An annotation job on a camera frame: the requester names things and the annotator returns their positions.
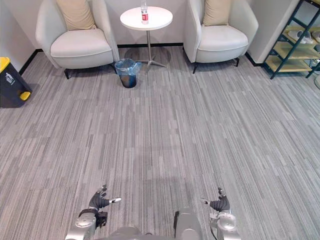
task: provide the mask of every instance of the white table top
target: white table top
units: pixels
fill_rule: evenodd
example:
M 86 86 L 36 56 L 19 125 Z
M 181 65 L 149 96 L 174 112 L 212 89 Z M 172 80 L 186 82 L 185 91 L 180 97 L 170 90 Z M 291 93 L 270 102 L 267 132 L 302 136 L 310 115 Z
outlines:
M 149 23 L 142 23 L 141 8 L 129 9 L 121 14 L 120 21 L 128 29 L 149 31 L 164 28 L 172 22 L 172 13 L 164 8 L 148 6 Z

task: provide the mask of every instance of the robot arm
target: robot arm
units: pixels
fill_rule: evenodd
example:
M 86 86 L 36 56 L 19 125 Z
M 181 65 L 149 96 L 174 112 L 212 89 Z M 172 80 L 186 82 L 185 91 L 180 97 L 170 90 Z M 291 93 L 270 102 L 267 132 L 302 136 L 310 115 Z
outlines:
M 121 201 L 120 197 L 111 200 L 105 199 L 106 190 L 106 185 L 103 185 L 96 191 L 89 202 L 89 207 L 80 212 L 65 240 L 89 240 L 95 234 L 97 227 L 106 225 L 108 213 L 99 212 L 99 209 Z
M 204 204 L 210 205 L 217 214 L 210 213 L 209 223 L 211 233 L 214 237 L 213 228 L 217 229 L 218 240 L 241 240 L 241 237 L 237 229 L 236 217 L 231 214 L 230 203 L 227 195 L 223 189 L 218 187 L 219 200 L 208 201 L 206 199 L 201 199 Z

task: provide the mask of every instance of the yellow trash bin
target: yellow trash bin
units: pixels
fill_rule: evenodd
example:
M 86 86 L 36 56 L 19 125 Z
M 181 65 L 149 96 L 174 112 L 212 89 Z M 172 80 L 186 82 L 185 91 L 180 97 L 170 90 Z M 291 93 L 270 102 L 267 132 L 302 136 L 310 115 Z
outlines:
M 0 57 L 0 107 L 19 108 L 31 93 L 31 88 L 12 66 L 10 59 Z

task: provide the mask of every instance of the white wall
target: white wall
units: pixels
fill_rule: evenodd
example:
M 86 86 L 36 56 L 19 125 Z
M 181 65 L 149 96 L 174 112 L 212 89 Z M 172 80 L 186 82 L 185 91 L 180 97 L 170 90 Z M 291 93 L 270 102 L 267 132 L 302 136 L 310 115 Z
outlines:
M 13 16 L 28 36 L 36 49 L 39 49 L 35 37 L 37 16 L 43 0 L 3 0 L 7 3 Z M 256 0 L 247 0 L 252 4 Z M 140 0 L 107 0 L 110 21 L 117 44 L 144 44 L 146 33 L 127 29 L 120 22 L 120 15 L 128 9 L 140 6 Z M 170 10 L 173 21 L 169 26 L 151 32 L 152 43 L 182 43 L 186 12 L 186 0 L 148 0 L 149 6 L 157 6 Z
M 259 22 L 248 53 L 256 63 L 263 63 L 278 39 L 299 0 L 254 0 L 252 10 Z
M 19 23 L 24 33 L 36 49 L 39 45 L 36 41 L 36 22 L 40 4 L 43 0 L 0 0 L 5 2 L 7 8 Z
M 35 51 L 5 3 L 0 0 L 0 56 L 9 57 L 17 71 Z
M 313 6 L 307 2 L 303 2 L 301 7 L 299 8 L 298 12 L 296 13 L 295 17 L 308 25 L 314 15 L 316 14 L 318 8 L 316 6 Z M 317 18 L 317 20 L 313 24 L 314 26 L 320 26 L 320 17 Z

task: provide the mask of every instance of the chair leg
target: chair leg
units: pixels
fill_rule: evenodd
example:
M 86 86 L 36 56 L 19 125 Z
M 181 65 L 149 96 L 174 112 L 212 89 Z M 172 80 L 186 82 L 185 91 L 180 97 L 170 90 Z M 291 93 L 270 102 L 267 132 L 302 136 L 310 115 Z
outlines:
M 114 70 L 115 74 L 117 74 L 116 68 L 115 68 L 115 63 L 109 63 L 108 64 L 110 67 L 112 67 L 112 69 Z
M 197 62 L 194 63 L 193 74 L 195 74 L 198 65 L 199 65 L 199 63 L 197 63 Z
M 238 67 L 240 59 L 237 57 L 237 58 L 235 58 L 234 60 L 236 60 L 235 66 Z
M 65 69 L 65 70 L 64 70 L 64 75 L 65 75 L 66 79 L 70 79 L 70 78 L 69 78 L 68 69 Z

